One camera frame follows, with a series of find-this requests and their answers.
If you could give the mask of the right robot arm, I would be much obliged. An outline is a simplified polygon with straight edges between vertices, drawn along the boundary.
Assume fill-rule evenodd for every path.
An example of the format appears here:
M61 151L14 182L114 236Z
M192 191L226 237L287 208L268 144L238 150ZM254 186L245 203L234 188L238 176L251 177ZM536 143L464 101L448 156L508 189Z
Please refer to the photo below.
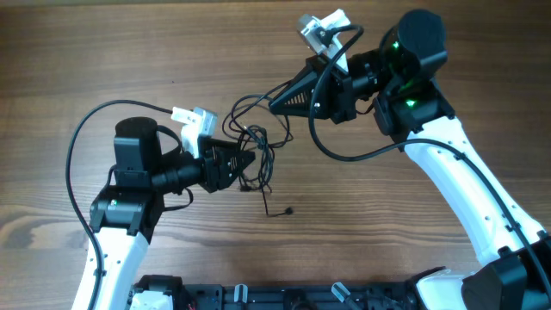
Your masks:
M474 150L436 72L446 63L443 21L426 9L405 13L369 52L346 56L338 36L363 29L342 10L302 16L298 33L313 51L306 66L270 103L275 115L335 123L370 112L394 149L436 185L461 222L480 268L437 267L402 283L369 288L366 309L547 309L550 236L507 193Z

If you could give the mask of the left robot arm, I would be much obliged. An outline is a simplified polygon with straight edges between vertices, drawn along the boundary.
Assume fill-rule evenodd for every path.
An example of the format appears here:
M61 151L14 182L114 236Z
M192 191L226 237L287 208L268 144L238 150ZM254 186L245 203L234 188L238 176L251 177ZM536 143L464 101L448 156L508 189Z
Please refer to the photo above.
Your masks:
M84 223L90 252L76 309L123 309L132 300L133 279L151 243L154 227L169 211L164 195L180 195L199 184L207 192L228 188L255 159L235 143L204 138L205 158L177 147L162 153L163 127L147 117L120 121L115 127L116 163L90 207Z

